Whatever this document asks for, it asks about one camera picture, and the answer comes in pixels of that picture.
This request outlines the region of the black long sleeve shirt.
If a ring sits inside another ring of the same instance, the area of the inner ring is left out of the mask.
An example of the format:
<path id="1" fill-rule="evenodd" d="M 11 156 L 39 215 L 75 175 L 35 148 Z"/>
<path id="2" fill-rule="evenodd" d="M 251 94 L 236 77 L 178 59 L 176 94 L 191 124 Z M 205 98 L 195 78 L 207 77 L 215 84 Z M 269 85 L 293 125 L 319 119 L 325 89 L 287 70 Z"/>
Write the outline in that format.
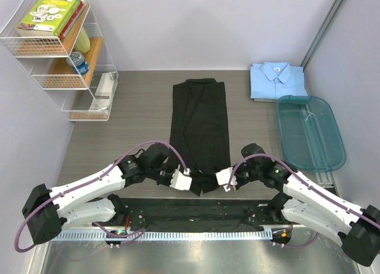
<path id="1" fill-rule="evenodd" d="M 191 171 L 190 191 L 218 189 L 216 173 L 231 166 L 224 83 L 188 79 L 173 86 L 172 103 L 170 144 Z"/>

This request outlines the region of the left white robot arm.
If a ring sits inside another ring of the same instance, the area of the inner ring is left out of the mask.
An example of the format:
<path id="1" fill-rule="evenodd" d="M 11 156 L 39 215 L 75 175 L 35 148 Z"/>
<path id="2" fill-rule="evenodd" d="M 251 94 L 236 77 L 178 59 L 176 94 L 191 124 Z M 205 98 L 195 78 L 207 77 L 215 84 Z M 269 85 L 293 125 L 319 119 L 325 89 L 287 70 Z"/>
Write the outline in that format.
<path id="1" fill-rule="evenodd" d="M 28 250 L 19 245 L 24 229 L 28 229 L 33 245 L 39 245 L 68 228 L 86 223 L 122 225 L 128 209 L 113 191 L 139 184 L 146 178 L 163 179 L 161 172 L 170 154 L 179 161 L 175 171 L 187 169 L 181 154 L 171 144 L 148 141 L 147 145 L 147 149 L 143 149 L 143 144 L 133 147 L 99 172 L 72 183 L 53 188 L 45 184 L 35 186 L 21 210 L 24 221 L 15 237 L 16 251 Z"/>

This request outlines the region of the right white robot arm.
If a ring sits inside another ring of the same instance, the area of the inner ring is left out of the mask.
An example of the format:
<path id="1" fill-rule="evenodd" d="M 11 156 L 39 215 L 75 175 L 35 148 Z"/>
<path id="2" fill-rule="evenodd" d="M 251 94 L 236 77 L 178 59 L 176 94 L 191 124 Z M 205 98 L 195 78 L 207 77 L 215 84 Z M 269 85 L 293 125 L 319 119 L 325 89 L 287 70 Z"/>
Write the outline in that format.
<path id="1" fill-rule="evenodd" d="M 303 225 L 335 242 L 354 262 L 369 267 L 379 255 L 379 209 L 362 207 L 314 183 L 301 171 L 266 154 L 257 144 L 242 149 L 243 159 L 233 166 L 232 181 L 240 187 L 261 181 L 278 191 L 268 216 L 274 223 Z"/>

